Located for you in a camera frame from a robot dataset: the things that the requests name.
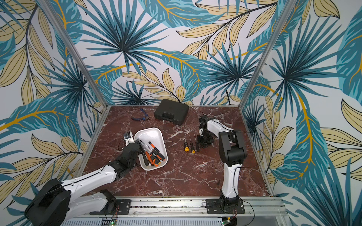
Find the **black yellow screwdriver long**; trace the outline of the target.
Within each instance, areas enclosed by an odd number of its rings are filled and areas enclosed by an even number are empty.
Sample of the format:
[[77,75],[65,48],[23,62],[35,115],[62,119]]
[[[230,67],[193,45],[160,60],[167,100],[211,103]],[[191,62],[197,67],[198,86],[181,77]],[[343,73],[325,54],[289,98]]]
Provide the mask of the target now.
[[187,142],[187,137],[185,137],[185,139],[184,139],[184,151],[189,152],[189,145]]

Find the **white plastic storage box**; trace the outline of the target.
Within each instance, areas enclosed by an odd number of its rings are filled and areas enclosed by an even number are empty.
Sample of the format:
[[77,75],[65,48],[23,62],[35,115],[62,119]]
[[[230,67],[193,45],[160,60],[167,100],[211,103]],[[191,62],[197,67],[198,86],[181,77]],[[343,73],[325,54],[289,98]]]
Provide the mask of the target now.
[[166,164],[168,163],[168,156],[161,130],[159,130],[158,128],[148,128],[140,130],[135,134],[134,139],[135,141],[138,141],[140,143],[144,152],[149,152],[150,154],[153,154],[156,157],[156,155],[153,153],[152,146],[149,144],[149,141],[151,141],[151,143],[156,148],[158,148],[160,153],[165,157],[165,160],[164,161],[160,160],[160,164],[157,167],[155,167],[151,165],[146,166],[143,160],[142,156],[143,154],[139,155],[140,165],[145,171],[156,170],[166,166]]

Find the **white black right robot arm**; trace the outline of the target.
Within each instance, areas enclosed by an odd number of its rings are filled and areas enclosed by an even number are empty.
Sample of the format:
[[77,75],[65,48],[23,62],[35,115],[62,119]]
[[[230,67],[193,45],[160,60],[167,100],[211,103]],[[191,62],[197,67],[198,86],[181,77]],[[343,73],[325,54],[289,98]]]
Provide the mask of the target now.
[[215,138],[219,142],[219,156],[224,164],[220,206],[224,209],[236,207],[239,204],[239,172],[247,157],[243,135],[240,131],[225,126],[215,117],[201,116],[199,123],[197,142],[201,148],[212,145]]

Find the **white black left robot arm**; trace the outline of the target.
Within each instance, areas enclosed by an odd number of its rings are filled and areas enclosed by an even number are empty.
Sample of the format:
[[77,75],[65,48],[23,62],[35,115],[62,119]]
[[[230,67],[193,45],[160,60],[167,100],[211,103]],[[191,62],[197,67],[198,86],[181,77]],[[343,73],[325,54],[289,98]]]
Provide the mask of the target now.
[[25,209],[25,217],[34,226],[59,226],[87,213],[115,214],[116,198],[109,191],[93,195],[88,192],[123,178],[136,166],[142,153],[139,143],[130,143],[119,157],[96,171],[75,179],[48,181]]

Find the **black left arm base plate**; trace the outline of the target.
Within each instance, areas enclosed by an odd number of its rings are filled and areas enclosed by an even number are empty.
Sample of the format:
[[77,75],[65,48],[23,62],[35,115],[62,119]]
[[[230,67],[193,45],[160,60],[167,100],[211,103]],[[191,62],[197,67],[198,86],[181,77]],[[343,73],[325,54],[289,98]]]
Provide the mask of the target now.
[[90,212],[90,215],[128,215],[131,206],[130,199],[116,199],[108,201],[106,206],[100,211]]

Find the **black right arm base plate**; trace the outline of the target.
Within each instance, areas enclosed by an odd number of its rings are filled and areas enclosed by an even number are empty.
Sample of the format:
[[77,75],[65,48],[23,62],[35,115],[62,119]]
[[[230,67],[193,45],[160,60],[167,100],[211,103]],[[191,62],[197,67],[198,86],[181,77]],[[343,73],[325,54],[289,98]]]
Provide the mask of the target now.
[[208,214],[245,214],[243,202],[239,199],[206,199]]

